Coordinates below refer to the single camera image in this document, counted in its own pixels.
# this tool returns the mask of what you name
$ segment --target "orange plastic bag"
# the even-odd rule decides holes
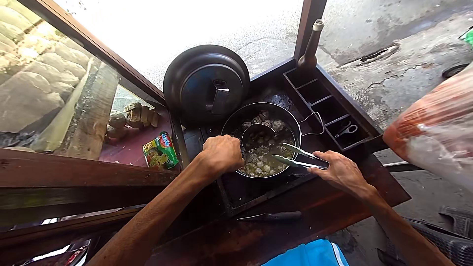
[[[383,140],[404,160],[473,192],[473,63],[404,111]]]

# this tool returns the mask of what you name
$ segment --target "green noodle packet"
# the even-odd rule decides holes
[[[171,169],[179,163],[171,138],[166,131],[159,133],[159,136],[146,143],[143,146],[143,153],[148,167]]]

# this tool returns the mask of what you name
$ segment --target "knife handle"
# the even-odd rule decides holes
[[[266,221],[295,220],[295,219],[299,219],[301,215],[302,213],[300,211],[270,213],[265,217],[265,220]]]

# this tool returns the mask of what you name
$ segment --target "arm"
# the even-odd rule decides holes
[[[221,174],[243,166],[240,141],[208,138],[189,166],[90,260],[92,265],[143,265],[159,237],[195,195]]]
[[[316,151],[314,155],[330,162],[330,166],[328,170],[317,168],[307,170],[364,203],[378,220],[389,239],[400,250],[407,260],[407,264],[454,266],[437,247],[419,234],[386,203],[376,188],[366,182],[352,160],[333,151]]]

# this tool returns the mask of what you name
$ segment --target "food cart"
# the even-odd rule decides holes
[[[0,104],[8,113],[0,123],[5,137],[0,149],[0,263],[22,263],[85,241],[88,260],[172,182],[208,137],[221,133],[231,113],[202,124],[185,123],[161,90],[52,0],[2,5],[14,11],[12,20],[21,22],[3,24],[13,25],[8,32],[14,33],[5,35],[11,41],[5,40],[10,44],[5,49],[11,49],[2,51],[6,71],[0,74],[0,94],[8,99]],[[298,122],[306,119],[300,123],[303,133],[322,133],[303,136],[302,149],[343,153],[391,206],[398,205],[410,197],[373,155],[387,148],[382,130],[322,66],[298,71],[297,61],[324,7],[324,0],[304,0],[294,56],[248,78],[248,93],[231,111],[267,102],[285,108]],[[127,127],[122,139],[107,140],[111,111],[131,103],[120,101],[117,93],[133,95],[158,114],[157,126],[144,127],[144,122]],[[336,137],[347,122],[357,132]],[[179,158],[173,169],[146,167],[142,146],[161,131],[171,134]],[[237,221],[296,210],[302,218],[294,222]],[[41,225],[72,215],[78,218]],[[260,265],[369,216],[361,202],[303,168],[265,179],[228,173],[184,209],[149,264]]]

